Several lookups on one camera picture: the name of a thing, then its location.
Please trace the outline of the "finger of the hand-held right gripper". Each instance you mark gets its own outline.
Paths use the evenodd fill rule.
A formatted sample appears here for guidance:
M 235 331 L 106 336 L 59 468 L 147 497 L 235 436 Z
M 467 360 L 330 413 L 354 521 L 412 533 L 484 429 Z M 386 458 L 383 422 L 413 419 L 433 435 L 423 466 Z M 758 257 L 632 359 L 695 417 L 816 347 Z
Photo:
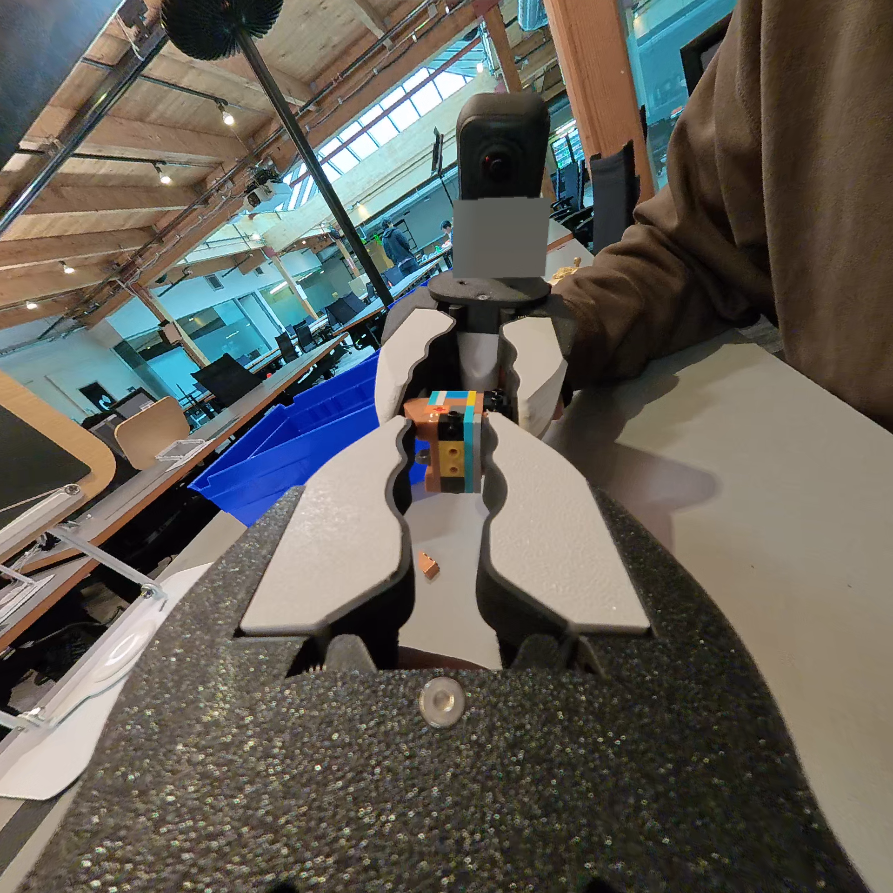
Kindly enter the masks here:
M 374 385 L 374 408 L 380 426 L 400 414 L 416 367 L 428 358 L 435 340 L 449 333 L 454 324 L 447 313 L 417 308 L 383 341 Z
M 542 437 L 553 420 L 567 370 L 552 319 L 510 321 L 500 329 L 500 345 L 512 418 L 522 430 Z

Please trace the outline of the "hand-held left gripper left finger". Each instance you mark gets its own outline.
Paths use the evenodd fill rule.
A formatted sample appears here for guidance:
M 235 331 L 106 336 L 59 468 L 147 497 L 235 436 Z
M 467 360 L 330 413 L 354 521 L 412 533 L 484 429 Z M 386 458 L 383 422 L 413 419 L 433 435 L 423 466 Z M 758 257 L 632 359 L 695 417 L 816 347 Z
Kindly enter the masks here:
M 240 621 L 246 635 L 398 631 L 413 611 L 413 425 L 396 416 L 307 482 Z

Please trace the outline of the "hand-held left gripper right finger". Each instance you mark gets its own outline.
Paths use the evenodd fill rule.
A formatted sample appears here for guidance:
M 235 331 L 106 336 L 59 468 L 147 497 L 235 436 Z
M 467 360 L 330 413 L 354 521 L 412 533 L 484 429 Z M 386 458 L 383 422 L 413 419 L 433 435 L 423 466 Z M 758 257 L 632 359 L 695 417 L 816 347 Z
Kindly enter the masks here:
M 500 414 L 481 435 L 480 613 L 498 635 L 644 634 L 646 611 L 594 491 Z

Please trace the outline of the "multicoloured toy brick model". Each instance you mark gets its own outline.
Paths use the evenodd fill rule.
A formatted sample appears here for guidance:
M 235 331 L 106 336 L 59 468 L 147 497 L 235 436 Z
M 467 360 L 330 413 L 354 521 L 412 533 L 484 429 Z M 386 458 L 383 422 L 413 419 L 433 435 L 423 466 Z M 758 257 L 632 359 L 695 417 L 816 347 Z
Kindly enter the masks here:
M 502 389 L 448 390 L 407 399 L 404 416 L 414 426 L 415 463 L 412 473 L 429 494 L 479 494 L 483 485 L 481 434 L 492 413 L 509 413 Z

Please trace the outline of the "person's right forearm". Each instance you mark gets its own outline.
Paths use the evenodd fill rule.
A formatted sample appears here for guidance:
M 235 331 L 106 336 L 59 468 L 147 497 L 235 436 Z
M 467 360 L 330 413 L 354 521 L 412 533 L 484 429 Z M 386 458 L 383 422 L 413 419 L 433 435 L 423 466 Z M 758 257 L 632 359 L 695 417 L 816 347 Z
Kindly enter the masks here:
M 653 359 L 746 326 L 772 301 L 762 199 L 732 194 L 713 100 L 693 97 L 671 139 L 668 184 L 621 240 L 556 287 L 578 331 L 574 388 L 638 375 Z

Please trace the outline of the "wood-edged long desk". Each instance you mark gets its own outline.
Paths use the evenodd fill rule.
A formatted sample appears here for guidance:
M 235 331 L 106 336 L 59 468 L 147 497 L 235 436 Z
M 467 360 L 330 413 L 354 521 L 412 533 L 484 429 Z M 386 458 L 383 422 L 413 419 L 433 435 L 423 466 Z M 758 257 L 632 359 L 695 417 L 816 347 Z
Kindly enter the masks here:
M 267 407 L 291 382 L 301 378 L 323 356 L 347 337 L 342 331 L 335 338 L 324 342 L 315 350 L 300 355 L 295 361 L 285 364 L 257 387 L 241 396 L 231 407 L 225 409 L 207 424 L 188 433 L 179 441 L 172 441 L 154 458 L 150 471 L 162 472 L 170 476 L 179 467 L 191 466 L 199 458 L 210 452 L 219 443 L 233 436 L 233 432 L 246 424 Z M 2 557 L 25 548 L 29 542 L 38 539 L 54 523 L 64 520 L 83 507 L 91 499 L 87 494 L 87 479 L 70 483 L 33 498 L 17 506 L 2 510 Z

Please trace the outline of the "black mesh chair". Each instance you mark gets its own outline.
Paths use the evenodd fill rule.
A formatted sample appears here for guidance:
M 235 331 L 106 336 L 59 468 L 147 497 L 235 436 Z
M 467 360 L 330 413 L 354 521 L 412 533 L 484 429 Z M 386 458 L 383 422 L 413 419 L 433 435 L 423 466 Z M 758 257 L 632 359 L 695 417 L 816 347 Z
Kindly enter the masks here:
M 592 254 L 621 240 L 633 223 L 633 210 L 640 197 L 634 144 L 628 141 L 618 153 L 592 156 L 589 178 L 593 195 Z

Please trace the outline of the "black high-back chair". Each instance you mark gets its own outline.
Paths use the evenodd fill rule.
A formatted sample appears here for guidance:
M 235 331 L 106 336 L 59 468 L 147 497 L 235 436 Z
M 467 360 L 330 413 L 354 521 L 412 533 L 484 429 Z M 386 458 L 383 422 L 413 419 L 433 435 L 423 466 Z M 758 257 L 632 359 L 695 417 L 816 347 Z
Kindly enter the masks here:
M 230 407 L 250 391 L 259 387 L 262 379 L 243 366 L 231 354 L 192 373 L 193 380 L 210 392 L 221 407 Z

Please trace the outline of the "plywood chair back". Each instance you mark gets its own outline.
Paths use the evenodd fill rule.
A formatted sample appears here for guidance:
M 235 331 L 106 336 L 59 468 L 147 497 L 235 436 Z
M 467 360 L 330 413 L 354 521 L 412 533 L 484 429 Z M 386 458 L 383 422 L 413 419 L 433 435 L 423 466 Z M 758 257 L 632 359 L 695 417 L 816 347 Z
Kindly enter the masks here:
M 137 471 L 149 469 L 173 443 L 187 440 L 191 429 L 179 401 L 165 396 L 119 424 L 114 431 L 117 445 Z

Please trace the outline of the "black stand pole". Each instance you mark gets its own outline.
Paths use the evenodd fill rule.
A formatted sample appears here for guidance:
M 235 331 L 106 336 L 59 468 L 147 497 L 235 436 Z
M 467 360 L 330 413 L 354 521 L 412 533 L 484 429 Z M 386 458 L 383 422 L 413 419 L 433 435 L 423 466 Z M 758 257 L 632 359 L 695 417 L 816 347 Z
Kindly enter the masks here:
M 279 85 L 275 82 L 273 74 L 262 60 L 262 56 L 252 39 L 250 33 L 242 26 L 237 26 L 235 30 L 236 38 L 239 42 L 242 54 L 245 56 L 253 73 L 258 78 L 264 93 L 270 99 L 278 117 L 281 120 L 283 128 L 287 131 L 288 136 L 295 144 L 296 149 L 300 153 L 306 167 L 307 172 L 311 175 L 314 184 L 318 186 L 320 194 L 333 214 L 341 231 L 347 237 L 353 252 L 359 260 L 363 271 L 369 276 L 378 297 L 383 304 L 387 304 L 391 298 L 391 293 L 382 277 L 380 271 L 375 266 L 366 246 L 363 244 L 357 230 L 355 229 L 345 207 L 343 206 L 336 190 L 329 182 L 321 163 L 317 158 L 314 150 L 306 139 L 304 132 L 291 108 L 285 99 Z

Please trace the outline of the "rounded plywood panel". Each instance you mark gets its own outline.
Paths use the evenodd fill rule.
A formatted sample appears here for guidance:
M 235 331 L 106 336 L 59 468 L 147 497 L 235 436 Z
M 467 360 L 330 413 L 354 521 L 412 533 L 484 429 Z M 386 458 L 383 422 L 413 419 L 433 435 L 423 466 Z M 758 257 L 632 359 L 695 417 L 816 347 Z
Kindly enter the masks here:
M 105 490 L 115 473 L 103 441 L 1 374 L 3 528 L 60 520 Z

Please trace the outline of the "person's brown jacket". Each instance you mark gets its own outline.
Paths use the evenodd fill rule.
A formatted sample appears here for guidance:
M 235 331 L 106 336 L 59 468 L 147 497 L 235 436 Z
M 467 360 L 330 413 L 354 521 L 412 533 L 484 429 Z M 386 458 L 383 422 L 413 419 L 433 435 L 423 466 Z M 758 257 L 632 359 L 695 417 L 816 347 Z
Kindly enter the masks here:
M 891 430 L 891 2 L 738 2 L 640 207 L 773 310 L 788 363 Z

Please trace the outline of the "black ribbed disc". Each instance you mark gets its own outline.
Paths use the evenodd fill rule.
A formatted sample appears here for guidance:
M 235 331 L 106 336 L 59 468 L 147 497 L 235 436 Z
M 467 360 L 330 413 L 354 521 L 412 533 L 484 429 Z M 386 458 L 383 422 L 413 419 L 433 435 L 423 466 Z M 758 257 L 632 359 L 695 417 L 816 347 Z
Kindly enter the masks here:
M 191 59 L 216 61 L 241 50 L 241 39 L 265 37 L 283 1 L 162 1 L 162 26 L 173 46 Z

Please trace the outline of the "wooden post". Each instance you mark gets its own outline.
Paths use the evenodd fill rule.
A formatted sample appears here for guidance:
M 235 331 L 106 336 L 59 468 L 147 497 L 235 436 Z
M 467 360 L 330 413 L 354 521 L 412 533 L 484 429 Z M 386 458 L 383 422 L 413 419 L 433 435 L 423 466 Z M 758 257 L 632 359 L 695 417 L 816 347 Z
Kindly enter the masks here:
M 654 194 L 653 174 L 615 1 L 546 1 L 546 14 L 586 161 L 632 141 L 640 200 Z

